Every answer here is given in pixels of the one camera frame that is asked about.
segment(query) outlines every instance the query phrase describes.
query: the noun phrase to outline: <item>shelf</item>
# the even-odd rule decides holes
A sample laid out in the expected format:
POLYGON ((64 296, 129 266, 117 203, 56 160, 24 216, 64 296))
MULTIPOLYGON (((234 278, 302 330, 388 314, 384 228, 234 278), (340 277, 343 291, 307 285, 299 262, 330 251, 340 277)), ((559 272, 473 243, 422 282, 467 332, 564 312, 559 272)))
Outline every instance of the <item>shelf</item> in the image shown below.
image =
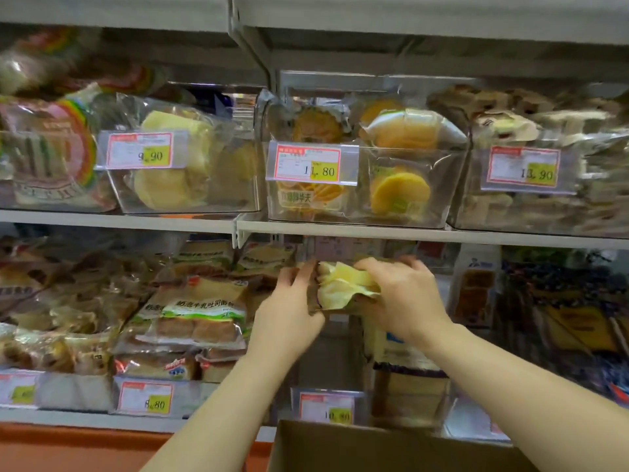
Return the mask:
POLYGON ((9 23, 228 30, 227 0, 1 0, 1 4, 0 21, 9 23))
POLYGON ((246 26, 622 45, 627 0, 234 0, 246 26))
POLYGON ((536 235, 497 231, 469 231, 454 228, 403 228, 348 225, 336 223, 270 222, 256 220, 255 214, 237 218, 238 244, 242 246, 251 233, 321 235, 326 237, 385 238, 388 240, 423 240, 461 244, 551 246, 554 248, 603 248, 629 250, 629 239, 536 235))
MULTIPOLYGON (((64 412, 29 409, 0 408, 0 422, 55 425, 65 427, 90 427, 172 434, 185 424, 185 419, 163 419, 156 417, 133 417, 84 412, 64 412)), ((257 442, 272 443, 274 427, 262 426, 257 442)))
POLYGON ((173 218, 121 214, 40 212, 32 210, 0 210, 0 222, 41 223, 44 225, 98 226, 166 231, 230 233, 235 235, 234 220, 204 218, 173 218))

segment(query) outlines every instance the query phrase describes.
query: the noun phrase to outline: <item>brown cardboard box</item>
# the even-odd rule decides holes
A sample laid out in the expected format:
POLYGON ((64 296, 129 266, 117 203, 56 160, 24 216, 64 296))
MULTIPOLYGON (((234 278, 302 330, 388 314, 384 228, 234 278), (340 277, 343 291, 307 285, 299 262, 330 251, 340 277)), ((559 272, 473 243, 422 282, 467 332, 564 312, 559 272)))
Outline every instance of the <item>brown cardboard box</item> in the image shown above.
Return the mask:
POLYGON ((408 430, 280 421, 267 472, 536 472, 512 447, 408 430))

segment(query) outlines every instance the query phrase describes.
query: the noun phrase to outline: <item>finger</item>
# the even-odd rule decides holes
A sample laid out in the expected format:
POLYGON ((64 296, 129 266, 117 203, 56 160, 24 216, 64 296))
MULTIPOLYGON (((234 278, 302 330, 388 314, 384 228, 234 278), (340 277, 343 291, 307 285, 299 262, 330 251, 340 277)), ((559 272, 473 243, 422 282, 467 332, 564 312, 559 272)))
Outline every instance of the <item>finger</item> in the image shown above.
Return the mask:
POLYGON ((322 312, 317 311, 310 317, 310 322, 312 323, 314 337, 316 338, 319 336, 319 333, 321 333, 321 330, 323 330, 323 326, 325 325, 325 315, 322 312))
POLYGON ((399 261, 410 266, 415 271, 429 271, 429 268, 424 264, 424 262, 413 257, 413 255, 404 255, 399 258, 399 261))
POLYGON ((279 270, 279 275, 277 276, 277 286, 278 288, 286 288, 293 284, 293 269, 289 267, 284 267, 279 270))
POLYGON ((373 257, 363 259, 354 264, 354 268, 365 270, 379 285, 387 277, 387 273, 391 271, 391 267, 392 265, 389 263, 379 262, 373 257))
POLYGON ((312 278, 316 265, 317 261, 315 258, 312 258, 304 263, 304 265, 299 269, 299 273, 297 273, 297 277, 295 278, 293 285, 307 288, 310 284, 310 278, 312 278))

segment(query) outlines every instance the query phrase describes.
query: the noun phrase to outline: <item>person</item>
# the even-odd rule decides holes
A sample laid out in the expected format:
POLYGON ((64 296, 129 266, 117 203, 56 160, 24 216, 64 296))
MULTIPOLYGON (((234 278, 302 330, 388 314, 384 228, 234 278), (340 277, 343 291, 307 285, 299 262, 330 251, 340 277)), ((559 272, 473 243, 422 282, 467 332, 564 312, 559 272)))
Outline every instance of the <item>person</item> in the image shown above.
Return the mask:
MULTIPOLYGON (((241 470, 281 382, 325 323, 306 302, 315 265, 281 271, 256 312, 246 355, 142 472, 241 470)), ((419 260, 355 266, 381 288, 379 301, 363 302, 366 313, 439 365, 541 472, 629 469, 628 411, 453 323, 419 260)))

